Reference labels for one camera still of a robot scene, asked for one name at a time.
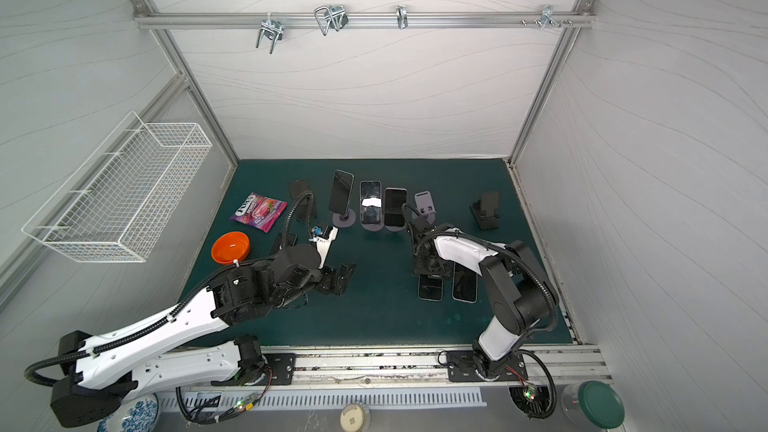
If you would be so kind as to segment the black folding phone stand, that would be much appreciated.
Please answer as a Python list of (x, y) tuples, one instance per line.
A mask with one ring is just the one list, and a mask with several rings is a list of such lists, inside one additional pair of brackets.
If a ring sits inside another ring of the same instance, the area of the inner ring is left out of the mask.
[[(309, 182), (306, 179), (299, 179), (288, 184), (288, 190), (293, 202), (297, 202), (299, 196), (310, 189)], [(315, 202), (304, 199), (294, 211), (293, 217), (298, 222), (305, 222), (307, 218), (315, 219), (317, 217)]]

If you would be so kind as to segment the black phone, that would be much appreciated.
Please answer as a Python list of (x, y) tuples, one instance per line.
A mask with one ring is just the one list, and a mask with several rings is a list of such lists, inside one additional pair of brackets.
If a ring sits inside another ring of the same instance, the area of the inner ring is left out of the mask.
[(298, 236), (294, 233), (285, 235), (283, 232), (279, 232), (271, 245), (269, 254), (275, 255), (286, 246), (294, 246), (297, 240)]

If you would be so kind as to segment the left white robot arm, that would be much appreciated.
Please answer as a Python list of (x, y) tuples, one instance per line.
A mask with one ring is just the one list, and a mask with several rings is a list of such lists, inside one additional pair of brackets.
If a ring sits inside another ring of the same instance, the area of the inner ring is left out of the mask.
[(159, 391), (271, 383), (280, 365), (255, 336), (208, 348), (188, 344), (332, 287), (336, 271), (326, 259), (338, 229), (309, 224), (307, 232), (304, 243), (283, 240), (274, 254), (232, 261), (177, 304), (139, 322), (101, 335), (63, 336), (57, 355), (27, 366), (25, 379), (50, 389), (51, 410), (65, 428), (97, 422)]

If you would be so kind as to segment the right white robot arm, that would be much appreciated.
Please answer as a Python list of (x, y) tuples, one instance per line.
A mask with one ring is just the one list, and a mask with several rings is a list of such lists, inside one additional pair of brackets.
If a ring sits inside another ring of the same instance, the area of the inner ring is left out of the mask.
[(498, 379), (529, 337), (557, 327), (557, 292), (524, 242), (501, 244), (451, 224), (436, 226), (409, 204), (401, 211), (421, 288), (436, 287), (458, 266), (484, 283), (492, 319), (472, 347), (471, 364), (479, 379)]

